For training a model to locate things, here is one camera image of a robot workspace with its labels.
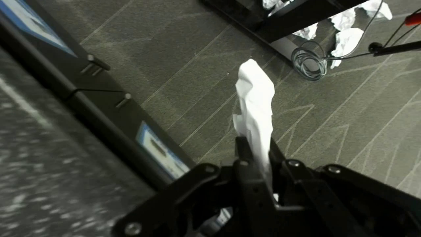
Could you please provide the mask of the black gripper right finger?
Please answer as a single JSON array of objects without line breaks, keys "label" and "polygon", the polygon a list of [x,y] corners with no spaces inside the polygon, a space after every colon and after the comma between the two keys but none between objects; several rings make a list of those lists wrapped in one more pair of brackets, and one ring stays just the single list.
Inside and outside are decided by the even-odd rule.
[{"label": "black gripper right finger", "polygon": [[285,161],[284,155],[279,149],[278,144],[275,140],[271,140],[270,143],[270,161],[272,168],[280,168],[281,164]]}]

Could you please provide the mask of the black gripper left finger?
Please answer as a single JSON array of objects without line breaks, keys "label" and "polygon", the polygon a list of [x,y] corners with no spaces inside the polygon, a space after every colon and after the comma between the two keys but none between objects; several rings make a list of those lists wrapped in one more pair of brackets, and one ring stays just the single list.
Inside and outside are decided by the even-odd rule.
[{"label": "black gripper left finger", "polygon": [[250,145],[245,138],[235,139],[235,168],[251,168],[254,164]]}]

